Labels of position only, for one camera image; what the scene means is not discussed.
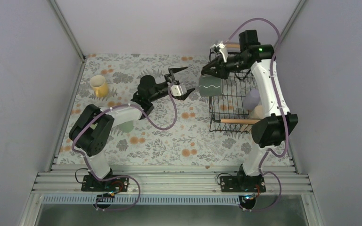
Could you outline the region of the yellow mug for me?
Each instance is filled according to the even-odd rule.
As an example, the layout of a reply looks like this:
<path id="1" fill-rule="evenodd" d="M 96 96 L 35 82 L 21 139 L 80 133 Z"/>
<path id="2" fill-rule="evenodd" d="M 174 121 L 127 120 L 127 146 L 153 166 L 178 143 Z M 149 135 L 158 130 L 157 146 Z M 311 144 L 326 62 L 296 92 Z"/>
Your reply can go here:
<path id="1" fill-rule="evenodd" d="M 89 82 L 94 94 L 98 98 L 106 97 L 109 94 L 109 87 L 103 75 L 95 75 Z"/>

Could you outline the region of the dark green mug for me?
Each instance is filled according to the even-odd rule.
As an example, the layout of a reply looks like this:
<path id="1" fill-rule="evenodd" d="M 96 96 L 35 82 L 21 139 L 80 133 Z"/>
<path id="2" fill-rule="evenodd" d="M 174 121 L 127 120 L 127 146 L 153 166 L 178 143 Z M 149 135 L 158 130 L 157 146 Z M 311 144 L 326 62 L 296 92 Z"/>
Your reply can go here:
<path id="1" fill-rule="evenodd" d="M 223 95 L 224 80 L 211 76 L 200 76 L 198 91 L 202 97 L 217 97 Z"/>

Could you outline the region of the green plastic tumbler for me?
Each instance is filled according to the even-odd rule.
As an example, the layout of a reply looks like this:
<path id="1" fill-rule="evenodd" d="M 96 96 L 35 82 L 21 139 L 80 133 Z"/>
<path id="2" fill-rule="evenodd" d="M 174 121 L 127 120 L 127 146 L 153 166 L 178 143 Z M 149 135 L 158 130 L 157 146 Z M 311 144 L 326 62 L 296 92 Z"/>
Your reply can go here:
<path id="1" fill-rule="evenodd" d="M 117 127 L 123 133 L 130 133 L 133 130 L 134 125 L 133 121 L 127 121 L 122 124 L 119 124 Z"/>

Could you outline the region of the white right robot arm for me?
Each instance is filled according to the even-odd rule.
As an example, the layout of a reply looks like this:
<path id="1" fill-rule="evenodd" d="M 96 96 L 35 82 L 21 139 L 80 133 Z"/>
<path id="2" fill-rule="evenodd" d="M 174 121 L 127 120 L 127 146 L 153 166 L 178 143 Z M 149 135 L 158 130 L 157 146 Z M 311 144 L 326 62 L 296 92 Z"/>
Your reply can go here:
<path id="1" fill-rule="evenodd" d="M 225 93 L 224 82 L 230 73 L 247 70 L 257 83 L 263 118 L 252 125 L 251 136 L 256 148 L 242 164 L 242 176 L 237 178 L 237 187 L 243 192 L 255 185 L 252 176 L 262 173 L 262 164 L 269 153 L 283 157 L 289 148 L 289 135 L 298 123 L 283 97 L 277 76 L 275 50 L 272 45 L 261 44 L 256 30 L 239 34 L 238 54 L 229 55 L 222 41 L 211 46 L 216 57 L 203 66 L 198 90 L 203 97 L 220 97 Z"/>

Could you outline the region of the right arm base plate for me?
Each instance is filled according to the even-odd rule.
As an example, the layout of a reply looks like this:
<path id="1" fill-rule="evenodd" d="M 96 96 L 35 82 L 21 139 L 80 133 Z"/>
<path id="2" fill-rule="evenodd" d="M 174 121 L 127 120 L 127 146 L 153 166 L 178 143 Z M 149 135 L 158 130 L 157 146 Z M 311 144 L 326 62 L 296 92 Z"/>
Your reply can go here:
<path id="1" fill-rule="evenodd" d="M 258 176 L 221 176 L 220 186 L 223 193 L 257 193 L 266 192 L 262 175 Z"/>

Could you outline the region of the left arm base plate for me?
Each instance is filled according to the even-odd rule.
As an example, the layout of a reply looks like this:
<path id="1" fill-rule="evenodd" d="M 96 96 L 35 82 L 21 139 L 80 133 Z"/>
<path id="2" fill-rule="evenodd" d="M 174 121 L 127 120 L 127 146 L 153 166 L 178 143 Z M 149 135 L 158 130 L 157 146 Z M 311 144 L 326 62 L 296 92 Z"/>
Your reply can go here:
<path id="1" fill-rule="evenodd" d="M 118 178 L 106 182 L 98 181 L 92 175 L 85 175 L 82 181 L 81 191 L 83 192 L 127 192 L 129 185 L 128 178 Z"/>

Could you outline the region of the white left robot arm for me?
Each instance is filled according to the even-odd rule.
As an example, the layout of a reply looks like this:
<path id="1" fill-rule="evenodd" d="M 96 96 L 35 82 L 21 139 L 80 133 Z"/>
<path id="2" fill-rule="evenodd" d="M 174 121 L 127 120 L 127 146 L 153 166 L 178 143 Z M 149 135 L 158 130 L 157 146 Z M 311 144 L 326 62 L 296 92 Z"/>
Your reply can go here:
<path id="1" fill-rule="evenodd" d="M 79 153 L 94 178 L 94 185 L 101 191 L 112 185 L 112 170 L 105 158 L 103 149 L 107 143 L 111 129 L 124 123 L 147 119 L 158 130 L 161 127 L 149 118 L 153 111 L 153 102 L 168 96 L 173 107 L 175 100 L 185 100 L 194 89 L 186 89 L 175 74 L 185 70 L 185 67 L 169 68 L 164 75 L 165 81 L 156 83 L 151 75 L 141 77 L 131 102 L 108 109 L 101 109 L 94 104 L 86 106 L 69 133 L 72 140 L 71 149 Z"/>

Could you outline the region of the lavender plastic tumbler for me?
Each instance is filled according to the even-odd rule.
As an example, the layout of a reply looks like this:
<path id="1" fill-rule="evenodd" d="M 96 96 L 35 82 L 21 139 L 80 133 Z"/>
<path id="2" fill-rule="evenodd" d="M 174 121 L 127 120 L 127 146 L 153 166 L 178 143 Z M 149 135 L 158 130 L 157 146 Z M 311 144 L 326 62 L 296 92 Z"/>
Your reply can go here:
<path id="1" fill-rule="evenodd" d="M 251 89 L 243 99 L 243 107 L 247 111 L 252 111 L 260 103 L 260 93 L 257 89 Z"/>

